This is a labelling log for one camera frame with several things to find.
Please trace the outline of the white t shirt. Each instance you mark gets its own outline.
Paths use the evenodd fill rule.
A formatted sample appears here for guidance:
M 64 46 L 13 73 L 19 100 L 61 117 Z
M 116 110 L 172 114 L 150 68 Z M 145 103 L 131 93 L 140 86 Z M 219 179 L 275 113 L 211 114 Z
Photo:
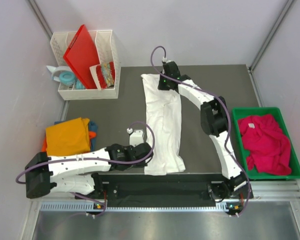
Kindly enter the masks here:
M 179 156 L 182 130 L 180 95 L 173 90 L 158 90 L 158 74 L 142 74 L 146 104 L 149 145 L 154 145 L 153 158 L 144 168 L 145 175 L 163 176 L 183 172 L 186 167 Z

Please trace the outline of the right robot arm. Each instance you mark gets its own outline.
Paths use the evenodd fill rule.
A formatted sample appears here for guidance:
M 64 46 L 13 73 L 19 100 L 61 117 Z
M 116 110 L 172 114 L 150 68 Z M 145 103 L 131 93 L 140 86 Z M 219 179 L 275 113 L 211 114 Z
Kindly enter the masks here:
M 187 98 L 200 111 L 200 125 L 203 132 L 210 137 L 221 164 L 221 173 L 225 181 L 217 186 L 223 187 L 223 193 L 209 187 L 211 198 L 235 198 L 247 184 L 247 178 L 238 164 L 230 140 L 230 115 L 223 97 L 203 91 L 188 75 L 180 73 L 177 64 L 164 58 L 162 60 L 158 89 L 172 90 Z

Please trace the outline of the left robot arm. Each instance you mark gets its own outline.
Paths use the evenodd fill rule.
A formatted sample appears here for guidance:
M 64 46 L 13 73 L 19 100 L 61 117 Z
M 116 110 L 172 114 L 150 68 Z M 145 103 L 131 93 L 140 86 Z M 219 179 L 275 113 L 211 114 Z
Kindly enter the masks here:
M 143 167 L 153 155 L 153 147 L 146 142 L 136 146 L 115 143 L 69 156 L 48 156 L 46 152 L 39 152 L 25 166 L 25 194 L 28 199 L 51 193 L 76 193 L 96 199 L 104 191 L 99 172 Z

